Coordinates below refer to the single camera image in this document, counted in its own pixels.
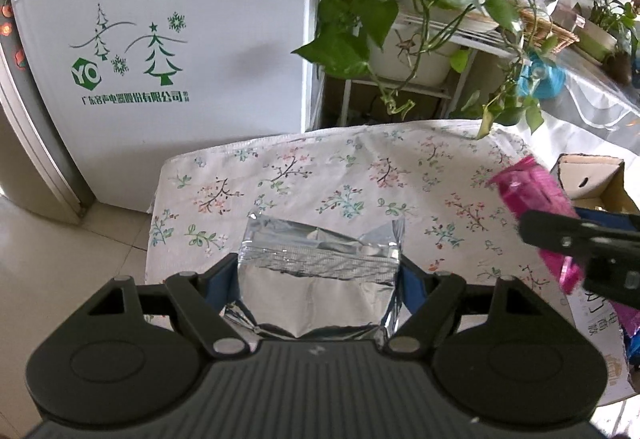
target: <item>ribbed black surface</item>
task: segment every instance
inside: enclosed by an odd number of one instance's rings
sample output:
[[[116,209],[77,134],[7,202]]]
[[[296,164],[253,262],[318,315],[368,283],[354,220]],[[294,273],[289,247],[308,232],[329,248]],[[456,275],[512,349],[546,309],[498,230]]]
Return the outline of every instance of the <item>ribbed black surface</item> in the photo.
[[[588,423],[523,433],[473,423],[417,363],[380,355],[371,342],[263,342],[220,361],[182,406],[148,424],[95,432],[43,423],[33,439],[597,439]]]

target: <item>cardboard box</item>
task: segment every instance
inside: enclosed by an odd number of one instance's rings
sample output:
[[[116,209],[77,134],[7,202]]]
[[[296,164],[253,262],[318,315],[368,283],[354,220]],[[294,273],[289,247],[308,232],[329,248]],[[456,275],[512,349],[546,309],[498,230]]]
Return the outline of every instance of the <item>cardboard box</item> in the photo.
[[[574,206],[640,214],[625,191],[625,162],[609,156],[561,154],[551,170]]]

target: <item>beige floor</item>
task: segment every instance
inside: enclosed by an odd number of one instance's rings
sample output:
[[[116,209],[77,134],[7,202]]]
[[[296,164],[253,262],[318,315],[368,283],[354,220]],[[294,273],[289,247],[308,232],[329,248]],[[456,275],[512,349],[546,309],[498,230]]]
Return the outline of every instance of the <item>beige floor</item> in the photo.
[[[144,282],[150,216],[95,204],[81,226],[55,223],[0,196],[0,435],[39,421],[24,385],[31,352],[111,276]]]

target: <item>pink package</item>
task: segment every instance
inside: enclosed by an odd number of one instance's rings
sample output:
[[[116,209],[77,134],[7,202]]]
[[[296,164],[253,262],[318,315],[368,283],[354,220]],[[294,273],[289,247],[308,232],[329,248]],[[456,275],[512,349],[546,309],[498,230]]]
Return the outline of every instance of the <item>pink package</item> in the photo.
[[[498,187],[500,197],[518,219],[527,210],[578,218],[556,180],[531,156],[498,172],[487,184]],[[580,267],[573,263],[571,257],[559,253],[539,249],[538,254],[560,284],[562,292],[570,294],[583,278]],[[633,336],[640,329],[640,311],[616,302],[611,302],[611,305],[627,334]]]

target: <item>yo logo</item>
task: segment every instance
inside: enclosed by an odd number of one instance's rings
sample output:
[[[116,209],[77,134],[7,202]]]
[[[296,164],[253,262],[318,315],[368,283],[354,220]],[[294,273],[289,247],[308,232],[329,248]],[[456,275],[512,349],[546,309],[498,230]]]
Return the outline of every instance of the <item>yo logo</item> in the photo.
[[[93,62],[79,58],[71,67],[71,74],[74,76],[76,84],[93,91],[102,81],[98,66]]]

